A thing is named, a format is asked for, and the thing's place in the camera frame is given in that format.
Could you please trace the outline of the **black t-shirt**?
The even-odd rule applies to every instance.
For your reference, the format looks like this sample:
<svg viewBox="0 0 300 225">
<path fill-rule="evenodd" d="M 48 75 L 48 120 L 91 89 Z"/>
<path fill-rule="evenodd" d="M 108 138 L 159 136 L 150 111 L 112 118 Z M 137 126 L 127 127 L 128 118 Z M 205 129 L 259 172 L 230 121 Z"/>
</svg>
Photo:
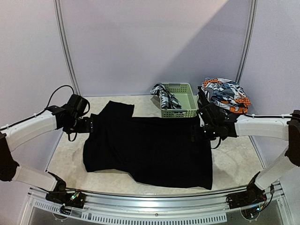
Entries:
<svg viewBox="0 0 300 225">
<path fill-rule="evenodd" d="M 93 131 L 83 147 L 87 172 L 115 169 L 139 183 L 210 190 L 210 141 L 199 117 L 135 117 L 134 106 L 110 101 L 92 114 Z"/>
</svg>

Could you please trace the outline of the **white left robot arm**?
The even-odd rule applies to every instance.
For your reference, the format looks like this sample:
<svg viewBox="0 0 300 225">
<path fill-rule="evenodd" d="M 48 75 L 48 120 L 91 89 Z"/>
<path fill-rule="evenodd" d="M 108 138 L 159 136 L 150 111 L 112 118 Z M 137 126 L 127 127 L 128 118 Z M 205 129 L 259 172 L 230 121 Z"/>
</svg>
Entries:
<svg viewBox="0 0 300 225">
<path fill-rule="evenodd" d="M 59 203 L 66 203 L 70 194 L 63 187 L 63 180 L 49 172 L 21 166 L 11 152 L 22 144 L 42 134 L 62 129 L 70 135 L 93 131 L 93 119 L 83 117 L 81 112 L 67 106 L 50 106 L 42 113 L 35 114 L 16 125 L 5 125 L 0 128 L 0 180 L 18 181 L 45 191 L 50 191 Z"/>
</svg>

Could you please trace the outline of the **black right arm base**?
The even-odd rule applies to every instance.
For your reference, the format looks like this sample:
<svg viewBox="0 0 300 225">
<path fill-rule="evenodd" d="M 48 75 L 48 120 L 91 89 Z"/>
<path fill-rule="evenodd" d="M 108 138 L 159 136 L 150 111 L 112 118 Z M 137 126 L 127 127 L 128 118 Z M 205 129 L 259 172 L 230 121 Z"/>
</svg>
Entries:
<svg viewBox="0 0 300 225">
<path fill-rule="evenodd" d="M 271 198 L 269 202 L 267 202 L 265 190 L 261 190 L 255 185 L 255 179 L 257 178 L 258 174 L 259 172 L 251 179 L 245 191 L 232 193 L 226 196 L 226 202 L 228 203 L 230 209 L 245 207 L 263 202 L 263 205 L 259 206 L 259 208 L 257 209 L 257 211 L 262 211 L 270 204 L 275 192 L 274 185 L 270 185 Z"/>
</svg>

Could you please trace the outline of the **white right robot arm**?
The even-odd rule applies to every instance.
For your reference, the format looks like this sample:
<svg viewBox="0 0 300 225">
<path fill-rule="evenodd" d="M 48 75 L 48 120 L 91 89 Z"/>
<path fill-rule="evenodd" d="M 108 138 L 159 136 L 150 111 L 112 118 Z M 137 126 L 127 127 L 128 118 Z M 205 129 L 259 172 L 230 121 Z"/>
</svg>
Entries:
<svg viewBox="0 0 300 225">
<path fill-rule="evenodd" d="M 204 134 L 211 140 L 248 136 L 265 168 L 251 181 L 242 200 L 253 204 L 284 174 L 300 165 L 300 112 L 281 115 L 249 115 L 200 109 L 197 112 Z"/>
</svg>

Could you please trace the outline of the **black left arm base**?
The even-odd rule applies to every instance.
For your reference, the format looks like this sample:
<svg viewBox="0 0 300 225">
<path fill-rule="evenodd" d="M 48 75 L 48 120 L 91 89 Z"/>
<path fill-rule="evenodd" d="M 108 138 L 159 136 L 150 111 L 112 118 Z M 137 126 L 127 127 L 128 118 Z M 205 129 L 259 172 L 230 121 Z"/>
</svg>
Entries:
<svg viewBox="0 0 300 225">
<path fill-rule="evenodd" d="M 48 173 L 56 179 L 57 184 L 53 191 L 47 192 L 45 199 L 67 207 L 83 209 L 86 194 L 77 189 L 67 190 L 66 182 L 63 179 L 51 172 Z"/>
</svg>

